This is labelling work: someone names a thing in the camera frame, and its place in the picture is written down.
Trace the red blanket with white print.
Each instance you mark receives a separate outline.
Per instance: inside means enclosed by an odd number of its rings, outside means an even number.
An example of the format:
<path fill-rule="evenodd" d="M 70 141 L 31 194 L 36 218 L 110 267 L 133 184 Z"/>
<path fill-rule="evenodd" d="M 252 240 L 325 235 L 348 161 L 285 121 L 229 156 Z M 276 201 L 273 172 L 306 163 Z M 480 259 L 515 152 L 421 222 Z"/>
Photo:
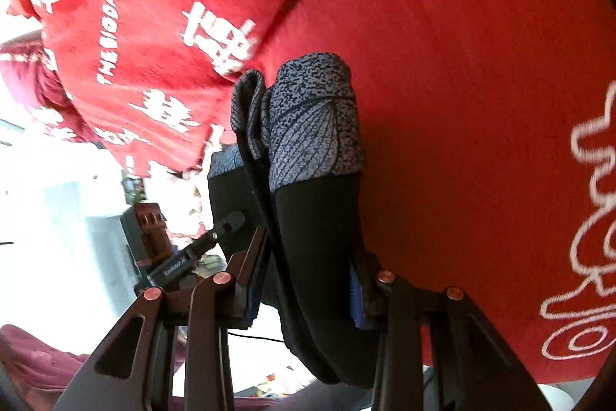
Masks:
<path fill-rule="evenodd" d="M 541 383 L 615 345 L 613 0 L 8 0 L 1 74 L 132 174 L 210 171 L 231 98 L 311 53 L 350 68 L 363 244 L 459 286 Z"/>

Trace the black pants with grey waistband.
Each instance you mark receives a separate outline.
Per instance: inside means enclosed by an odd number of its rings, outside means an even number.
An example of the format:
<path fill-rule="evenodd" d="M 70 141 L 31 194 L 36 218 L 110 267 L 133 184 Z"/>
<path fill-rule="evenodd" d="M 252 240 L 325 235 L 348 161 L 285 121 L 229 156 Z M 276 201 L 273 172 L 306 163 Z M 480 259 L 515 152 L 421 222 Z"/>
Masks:
<path fill-rule="evenodd" d="M 211 161 L 210 203 L 215 218 L 237 211 L 245 223 L 223 252 L 245 250 L 267 228 L 274 252 L 262 299 L 277 310 L 286 346 L 324 383 L 371 387 L 378 338 L 352 315 L 364 155 L 349 66 L 321 52 L 285 62 L 273 84 L 245 72 L 231 126 L 235 143 Z"/>

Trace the dark wooden cabinet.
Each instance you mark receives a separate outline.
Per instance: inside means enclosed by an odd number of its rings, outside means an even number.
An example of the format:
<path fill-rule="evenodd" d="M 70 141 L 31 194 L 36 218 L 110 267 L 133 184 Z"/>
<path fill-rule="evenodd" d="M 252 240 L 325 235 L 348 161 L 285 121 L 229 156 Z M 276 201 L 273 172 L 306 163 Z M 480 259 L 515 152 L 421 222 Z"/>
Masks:
<path fill-rule="evenodd" d="M 120 216 L 120 223 L 139 270 L 148 273 L 173 255 L 166 220 L 157 203 L 135 203 Z"/>

